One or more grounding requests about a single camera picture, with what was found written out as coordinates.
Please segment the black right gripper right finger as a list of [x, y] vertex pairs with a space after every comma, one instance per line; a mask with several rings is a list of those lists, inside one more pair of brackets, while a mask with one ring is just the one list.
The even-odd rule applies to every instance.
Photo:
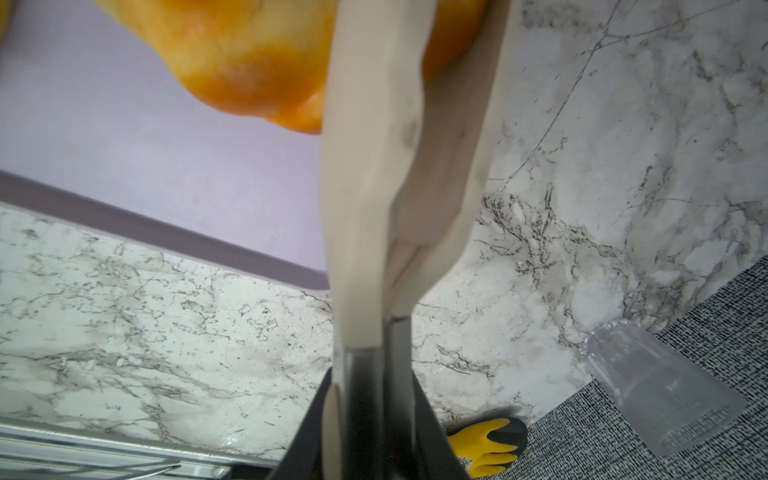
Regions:
[[412, 375], [412, 379], [415, 398], [417, 478], [469, 480], [470, 477], [453, 452], [415, 374]]

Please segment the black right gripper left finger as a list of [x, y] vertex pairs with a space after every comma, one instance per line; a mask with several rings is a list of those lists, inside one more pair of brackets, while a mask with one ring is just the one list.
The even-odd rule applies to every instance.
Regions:
[[341, 393], [329, 368], [288, 451], [269, 479], [341, 479], [341, 430]]

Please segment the ring donut bread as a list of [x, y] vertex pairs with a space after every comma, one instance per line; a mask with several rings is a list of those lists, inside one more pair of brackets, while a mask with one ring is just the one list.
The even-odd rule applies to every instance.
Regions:
[[217, 111], [303, 134], [417, 136], [428, 80], [467, 52], [484, 1], [103, 1]]

